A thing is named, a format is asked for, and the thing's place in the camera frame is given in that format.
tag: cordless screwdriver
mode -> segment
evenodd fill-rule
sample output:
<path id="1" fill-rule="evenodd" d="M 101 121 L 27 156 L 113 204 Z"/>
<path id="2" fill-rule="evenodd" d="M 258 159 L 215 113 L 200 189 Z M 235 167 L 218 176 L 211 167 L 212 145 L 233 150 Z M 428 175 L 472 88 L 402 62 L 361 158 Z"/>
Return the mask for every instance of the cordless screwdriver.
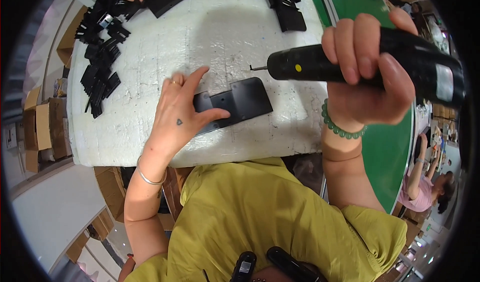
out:
<path id="1" fill-rule="evenodd" d="M 458 60 L 441 52 L 434 44 L 398 29 L 380 29 L 380 53 L 391 54 L 410 76 L 417 97 L 459 109 L 465 98 L 463 70 Z M 276 80 L 345 82 L 339 65 L 332 64 L 322 45 L 296 47 L 272 53 L 267 69 Z M 360 78 L 359 85 L 384 89 L 377 70 L 372 79 Z"/>

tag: silver bangle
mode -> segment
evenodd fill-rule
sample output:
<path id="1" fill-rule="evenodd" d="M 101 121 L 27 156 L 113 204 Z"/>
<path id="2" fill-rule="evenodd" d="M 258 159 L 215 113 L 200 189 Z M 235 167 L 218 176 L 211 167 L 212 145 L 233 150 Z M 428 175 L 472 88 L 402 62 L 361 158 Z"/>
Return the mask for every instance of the silver bangle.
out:
<path id="1" fill-rule="evenodd" d="M 142 172 L 141 172 L 141 170 L 140 170 L 139 164 L 140 164 L 140 158 L 141 158 L 141 157 L 142 157 L 142 156 L 140 155 L 140 157 L 138 157 L 138 159 L 137 159 L 137 171 L 138 171 L 138 173 L 140 174 L 141 178 L 142 178 L 145 182 L 147 182 L 147 183 L 149 183 L 149 184 L 151 184 L 151 185 L 161 185 L 161 184 L 163 184 L 163 183 L 165 182 L 165 180 L 167 179 L 167 171 L 165 170 L 165 173 L 163 174 L 162 180 L 161 180 L 160 182 L 156 182 L 156 183 L 155 183 L 155 182 L 150 181 L 149 179 L 147 179 L 147 178 L 144 176 L 144 174 L 142 174 Z"/>

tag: table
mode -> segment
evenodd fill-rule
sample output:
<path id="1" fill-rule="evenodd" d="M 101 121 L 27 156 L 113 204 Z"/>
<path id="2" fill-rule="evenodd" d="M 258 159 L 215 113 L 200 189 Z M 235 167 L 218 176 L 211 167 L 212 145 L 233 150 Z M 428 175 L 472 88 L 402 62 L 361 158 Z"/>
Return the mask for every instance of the table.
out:
<path id="1" fill-rule="evenodd" d="M 335 25 L 342 18 L 360 13 L 374 15 L 384 27 L 394 28 L 388 19 L 388 7 L 382 0 L 313 0 L 324 26 Z M 396 126 L 370 125 L 363 136 L 362 154 L 365 171 L 384 209 L 391 213 L 413 153 L 416 129 L 415 104 Z"/>
<path id="2" fill-rule="evenodd" d="M 148 9 L 136 14 L 124 23 L 131 35 L 118 46 L 121 55 L 112 66 L 121 85 L 103 101 L 104 113 L 96 119 L 84 113 L 88 97 L 80 79 L 88 60 L 86 45 L 77 41 L 67 102 L 75 163 L 135 166 L 152 128 L 163 80 L 176 70 L 190 73 L 201 65 L 211 69 L 197 92 L 221 93 L 230 82 L 257 76 L 273 113 L 195 137 L 171 166 L 318 152 L 326 83 L 275 81 L 266 71 L 249 71 L 250 64 L 264 66 L 272 52 L 321 42 L 323 28 L 313 1 L 301 0 L 297 7 L 306 32 L 282 33 L 266 0 L 184 0 L 159 19 Z"/>

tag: sleeve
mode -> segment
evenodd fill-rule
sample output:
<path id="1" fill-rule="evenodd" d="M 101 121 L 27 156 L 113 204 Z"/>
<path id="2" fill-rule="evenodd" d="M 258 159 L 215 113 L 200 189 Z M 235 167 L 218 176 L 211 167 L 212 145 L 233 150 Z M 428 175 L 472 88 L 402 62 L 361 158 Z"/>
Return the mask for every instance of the sleeve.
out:
<path id="1" fill-rule="evenodd" d="M 167 255 L 158 254 L 139 267 L 134 269 L 125 279 L 125 282 L 149 281 L 160 282 L 167 280 Z"/>
<path id="2" fill-rule="evenodd" d="M 342 213 L 375 258 L 373 268 L 378 275 L 392 267 L 407 241 L 407 224 L 395 216 L 364 207 L 347 206 Z"/>
<path id="3" fill-rule="evenodd" d="M 409 200 L 409 202 L 417 207 L 417 209 L 424 208 L 425 210 L 432 205 L 432 196 L 426 195 L 425 192 L 420 188 L 417 198 L 414 200 Z"/>

